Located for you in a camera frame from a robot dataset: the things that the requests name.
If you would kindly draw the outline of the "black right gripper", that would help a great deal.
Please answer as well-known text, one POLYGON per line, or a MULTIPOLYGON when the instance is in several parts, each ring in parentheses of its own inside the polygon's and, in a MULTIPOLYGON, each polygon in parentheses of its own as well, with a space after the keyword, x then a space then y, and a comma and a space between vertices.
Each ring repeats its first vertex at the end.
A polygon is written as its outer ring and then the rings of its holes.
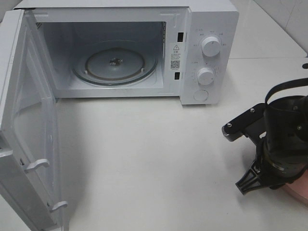
POLYGON ((264 116, 264 122, 256 158, 235 184, 242 195, 292 183, 308 168, 308 119, 264 116))

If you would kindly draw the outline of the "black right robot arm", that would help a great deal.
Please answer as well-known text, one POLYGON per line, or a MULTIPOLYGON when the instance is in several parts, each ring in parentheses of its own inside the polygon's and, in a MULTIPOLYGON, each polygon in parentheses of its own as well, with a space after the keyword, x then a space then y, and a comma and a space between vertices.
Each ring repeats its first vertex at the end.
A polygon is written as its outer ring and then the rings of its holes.
POLYGON ((242 194, 293 183, 308 168, 308 98, 274 100, 265 105, 263 117, 266 135, 256 145, 250 168, 236 183, 242 194))

